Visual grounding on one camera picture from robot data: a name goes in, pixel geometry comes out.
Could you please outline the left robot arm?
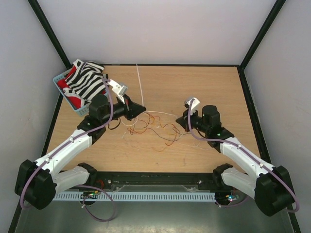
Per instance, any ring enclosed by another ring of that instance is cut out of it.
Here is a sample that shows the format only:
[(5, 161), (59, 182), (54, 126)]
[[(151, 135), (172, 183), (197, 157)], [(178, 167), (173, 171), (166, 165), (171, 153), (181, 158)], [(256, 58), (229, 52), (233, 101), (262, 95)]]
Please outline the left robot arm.
[(70, 137), (50, 153), (34, 162), (25, 160), (19, 167), (15, 193), (20, 196), (19, 204), (26, 209), (28, 202), (38, 210), (47, 207), (55, 195), (78, 185), (92, 188), (97, 182), (97, 170), (86, 163), (80, 163), (67, 171), (62, 169), (75, 156), (92, 146), (105, 133), (111, 120), (125, 117), (132, 120), (146, 111), (146, 107), (123, 100), (111, 104), (105, 95), (96, 95), (89, 105), (89, 113)]

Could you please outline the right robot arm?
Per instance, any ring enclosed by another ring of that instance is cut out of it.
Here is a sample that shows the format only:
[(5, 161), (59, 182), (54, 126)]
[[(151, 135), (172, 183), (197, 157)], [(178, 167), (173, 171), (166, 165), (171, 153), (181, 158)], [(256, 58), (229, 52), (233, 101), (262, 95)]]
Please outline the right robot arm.
[(176, 122), (186, 132), (208, 144), (219, 153), (233, 160), (243, 172), (232, 165), (224, 164), (213, 171), (213, 185), (218, 189), (234, 187), (252, 198), (257, 207), (267, 216), (281, 210), (295, 213), (300, 203), (294, 193), (291, 177), (283, 166), (274, 166), (256, 156), (225, 127), (222, 126), (220, 113), (215, 105), (206, 105), (202, 115), (198, 113), (199, 100), (190, 98), (185, 101), (185, 112)]

